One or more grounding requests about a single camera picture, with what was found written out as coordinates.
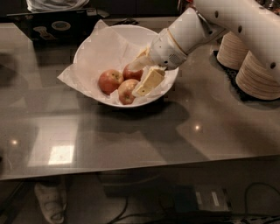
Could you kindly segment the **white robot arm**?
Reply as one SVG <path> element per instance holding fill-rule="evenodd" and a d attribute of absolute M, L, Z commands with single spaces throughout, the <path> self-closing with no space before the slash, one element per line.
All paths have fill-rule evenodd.
<path fill-rule="evenodd" d="M 280 81 L 280 17 L 255 0 L 193 0 L 194 6 L 164 28 L 129 65 L 174 70 L 197 47 L 235 34 Z"/>

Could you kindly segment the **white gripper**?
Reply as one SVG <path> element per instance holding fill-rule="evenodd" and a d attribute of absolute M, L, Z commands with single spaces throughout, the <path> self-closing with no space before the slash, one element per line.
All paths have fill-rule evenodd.
<path fill-rule="evenodd" d="M 170 31 L 163 29 L 151 42 L 150 48 L 144 48 L 129 64 L 130 71 L 139 71 L 153 63 L 164 67 L 166 70 L 174 70 L 182 65 L 187 55 L 180 49 Z M 165 70 L 159 67 L 151 67 L 133 90 L 135 97 L 148 95 L 165 78 Z"/>

